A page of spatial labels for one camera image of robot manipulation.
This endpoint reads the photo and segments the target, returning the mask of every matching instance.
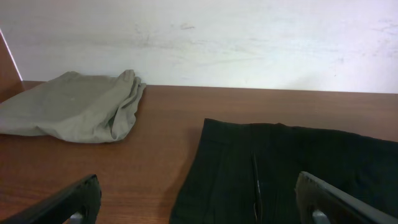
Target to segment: wooden table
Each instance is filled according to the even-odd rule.
[[[38,83],[24,82],[7,98]],[[168,223],[203,119],[339,129],[398,141],[398,95],[148,86],[127,138],[75,144],[0,135],[0,220],[97,174],[97,223]]]

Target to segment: black cloth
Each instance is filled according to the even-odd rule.
[[[283,124],[231,124],[206,119],[171,224],[256,223],[257,168],[263,223],[300,223],[299,172],[398,217],[398,143]]]

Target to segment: folded clothing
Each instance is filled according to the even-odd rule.
[[[255,223],[253,153],[263,223],[300,223],[294,188],[301,171],[398,217],[397,142],[343,131],[206,119],[170,223]]]
[[[133,70],[118,77],[67,72],[0,104],[0,133],[49,134],[71,142],[122,140],[146,84]]]

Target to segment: folded gray fabric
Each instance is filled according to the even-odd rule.
[[[145,86],[133,70],[118,77],[67,72],[1,103],[0,133],[85,143],[122,140],[136,121]]]

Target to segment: white wall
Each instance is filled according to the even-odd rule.
[[[398,0],[1,0],[24,80],[398,93]]]

